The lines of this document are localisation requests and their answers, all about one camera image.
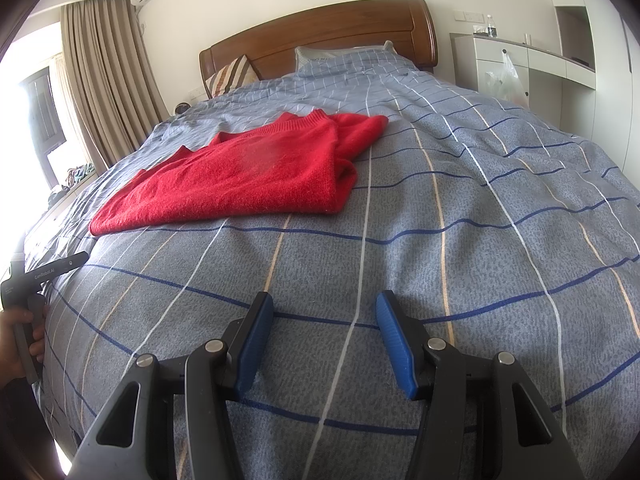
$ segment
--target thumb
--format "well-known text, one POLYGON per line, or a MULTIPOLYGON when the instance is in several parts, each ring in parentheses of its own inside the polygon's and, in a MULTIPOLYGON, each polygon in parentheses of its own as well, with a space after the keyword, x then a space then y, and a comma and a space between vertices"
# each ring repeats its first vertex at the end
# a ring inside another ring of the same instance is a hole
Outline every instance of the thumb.
POLYGON ((10 328, 17 323, 30 323, 33 314, 25 308, 9 308, 0 312, 0 326, 10 328))

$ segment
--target brown striped cushion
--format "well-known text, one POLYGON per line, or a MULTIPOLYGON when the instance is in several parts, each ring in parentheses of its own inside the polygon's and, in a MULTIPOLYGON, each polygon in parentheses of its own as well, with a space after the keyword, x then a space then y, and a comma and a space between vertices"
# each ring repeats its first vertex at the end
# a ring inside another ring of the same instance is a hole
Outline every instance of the brown striped cushion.
POLYGON ((236 88, 260 81, 247 56, 238 57, 218 70, 205 81, 207 93, 213 98, 231 92, 236 88))

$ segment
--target plastic bag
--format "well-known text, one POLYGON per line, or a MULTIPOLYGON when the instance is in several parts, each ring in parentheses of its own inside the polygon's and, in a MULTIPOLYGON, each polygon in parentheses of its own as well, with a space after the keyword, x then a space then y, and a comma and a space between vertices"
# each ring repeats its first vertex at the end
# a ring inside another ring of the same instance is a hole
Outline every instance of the plastic bag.
POLYGON ((509 54, 502 53, 502 70, 497 74, 487 72, 484 74, 486 78, 486 89, 489 95, 511 101, 512 103, 529 109, 529 98, 524 93, 522 82, 511 62, 509 54))

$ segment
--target pillow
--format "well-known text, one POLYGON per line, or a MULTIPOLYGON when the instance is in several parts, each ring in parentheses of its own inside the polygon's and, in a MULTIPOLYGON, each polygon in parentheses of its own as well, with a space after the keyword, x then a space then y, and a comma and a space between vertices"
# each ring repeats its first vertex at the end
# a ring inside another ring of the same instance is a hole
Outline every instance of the pillow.
POLYGON ((247 56, 238 57, 205 81, 209 95, 218 97, 236 88, 260 81, 247 56))
POLYGON ((393 52, 397 54, 394 49, 394 44, 391 41, 385 41, 384 45, 371 45, 371 46, 357 46, 355 48, 341 48, 338 50, 322 50, 316 48, 309 48, 308 46, 296 47, 296 70, 306 65, 309 61, 327 60, 333 57, 344 56, 345 54, 352 54, 353 52, 359 52, 362 50, 385 50, 387 52, 393 52))

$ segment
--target white pillow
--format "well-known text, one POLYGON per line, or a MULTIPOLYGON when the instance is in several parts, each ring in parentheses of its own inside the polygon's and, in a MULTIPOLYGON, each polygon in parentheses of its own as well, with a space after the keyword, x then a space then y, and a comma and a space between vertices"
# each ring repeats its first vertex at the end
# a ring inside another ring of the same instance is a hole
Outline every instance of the white pillow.
POLYGON ((393 52, 397 54, 394 49, 394 44, 387 40, 384 45, 371 45, 371 46, 357 46, 355 48, 340 48, 337 50, 323 50, 317 48, 309 48, 308 46, 296 47, 296 70, 306 65, 309 61, 327 60, 338 56, 344 56, 345 54, 352 54, 353 52, 359 52, 362 50, 385 50, 386 52, 393 52))

